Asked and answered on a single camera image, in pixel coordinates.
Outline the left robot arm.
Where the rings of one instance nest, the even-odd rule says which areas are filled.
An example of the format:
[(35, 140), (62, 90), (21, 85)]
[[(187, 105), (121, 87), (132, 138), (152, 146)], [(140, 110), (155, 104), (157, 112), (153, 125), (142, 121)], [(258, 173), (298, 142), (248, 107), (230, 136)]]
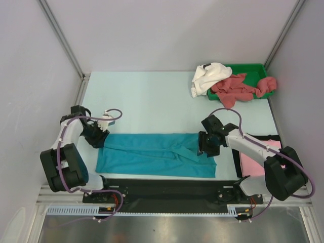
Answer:
[(101, 130), (97, 121), (86, 118), (87, 114), (91, 114), (87, 108), (77, 105), (71, 107), (70, 111), (71, 114), (60, 120), (60, 134), (53, 146), (40, 154), (49, 187), (53, 192), (65, 191), (64, 184), (70, 190), (94, 190), (96, 199), (107, 202), (111, 199), (112, 190), (104, 185), (102, 176), (88, 172), (77, 144), (83, 136), (93, 148), (103, 148), (109, 132)]

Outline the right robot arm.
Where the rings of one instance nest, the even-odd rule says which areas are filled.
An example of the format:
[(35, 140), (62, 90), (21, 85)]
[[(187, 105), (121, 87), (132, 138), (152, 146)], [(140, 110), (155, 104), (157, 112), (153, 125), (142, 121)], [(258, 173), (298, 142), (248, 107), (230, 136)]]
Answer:
[(238, 181), (234, 189), (234, 199), (246, 203), (252, 195), (270, 194), (284, 201), (308, 183), (296, 151), (286, 146), (277, 148), (244, 133), (240, 126), (222, 124), (214, 115), (205, 118), (201, 124), (204, 131), (198, 134), (198, 154), (215, 157), (220, 154), (220, 147), (228, 147), (246, 155), (260, 164), (264, 174), (248, 175)]

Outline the teal t shirt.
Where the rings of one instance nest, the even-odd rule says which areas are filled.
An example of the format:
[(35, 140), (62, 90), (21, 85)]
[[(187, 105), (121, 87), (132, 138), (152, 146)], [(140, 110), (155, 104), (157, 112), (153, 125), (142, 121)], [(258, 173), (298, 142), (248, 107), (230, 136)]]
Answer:
[(215, 178), (215, 160), (197, 152), (197, 134), (111, 134), (99, 149), (96, 172)]

